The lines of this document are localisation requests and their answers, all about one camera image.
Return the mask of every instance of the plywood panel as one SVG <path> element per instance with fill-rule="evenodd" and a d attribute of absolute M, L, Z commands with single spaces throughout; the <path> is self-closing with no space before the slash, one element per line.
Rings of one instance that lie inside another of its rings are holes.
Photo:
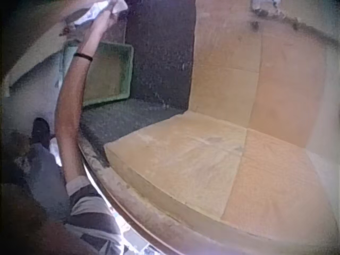
<path fill-rule="evenodd" d="M 337 243 L 338 229 L 304 149 L 249 130 L 222 220 L 286 242 Z"/>
<path fill-rule="evenodd" d="M 262 43 L 250 128 L 305 147 L 324 89 L 324 47 L 308 38 L 285 40 L 284 34 L 263 36 Z"/>
<path fill-rule="evenodd" d="M 245 129 L 186 112 L 105 145 L 176 200 L 221 217 L 243 151 Z"/>
<path fill-rule="evenodd" d="M 253 32 L 246 15 L 198 17 L 194 62 L 218 68 L 258 72 L 261 34 Z"/>
<path fill-rule="evenodd" d="M 258 74 L 194 65 L 189 109 L 247 127 Z"/>
<path fill-rule="evenodd" d="M 307 149 L 326 160 L 340 160 L 340 69 L 339 49 L 326 48 L 326 79 L 317 118 L 307 143 Z"/>

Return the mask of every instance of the gray carpet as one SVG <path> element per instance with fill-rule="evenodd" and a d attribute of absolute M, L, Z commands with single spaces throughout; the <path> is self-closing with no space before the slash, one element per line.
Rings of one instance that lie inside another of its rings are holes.
<path fill-rule="evenodd" d="M 85 109 L 80 125 L 99 156 L 105 157 L 104 144 L 183 112 L 160 104 L 128 99 Z"/>

